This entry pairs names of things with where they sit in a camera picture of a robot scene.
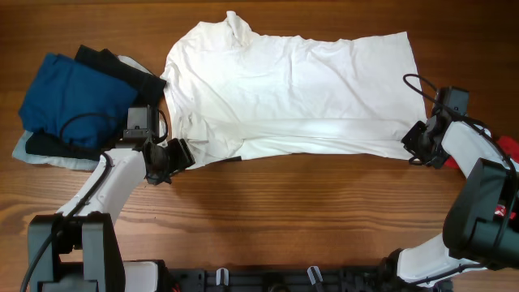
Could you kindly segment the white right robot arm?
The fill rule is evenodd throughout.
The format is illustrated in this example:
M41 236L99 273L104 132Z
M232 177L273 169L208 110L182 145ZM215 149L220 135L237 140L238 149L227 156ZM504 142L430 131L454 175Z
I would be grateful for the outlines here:
M518 267L518 165L466 119L436 115L402 140L414 159L438 167L453 158L466 177L443 231L384 258L373 277L382 291L442 290L466 272Z

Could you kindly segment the white t-shirt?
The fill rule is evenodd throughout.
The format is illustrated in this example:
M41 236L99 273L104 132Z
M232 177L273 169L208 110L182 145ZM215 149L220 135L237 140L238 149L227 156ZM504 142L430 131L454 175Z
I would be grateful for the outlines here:
M235 12L178 40L162 78L173 133L197 166L293 153L406 160L426 117L405 32L315 41L254 32Z

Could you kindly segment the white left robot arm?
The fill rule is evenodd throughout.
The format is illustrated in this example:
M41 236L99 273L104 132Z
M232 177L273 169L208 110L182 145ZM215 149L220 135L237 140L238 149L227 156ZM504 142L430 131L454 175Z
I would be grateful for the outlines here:
M195 160L183 139L166 147L101 154L80 191L55 214L38 215L28 227L29 266L22 291L171 291L163 260L122 259L114 232L122 207L139 182L169 183Z

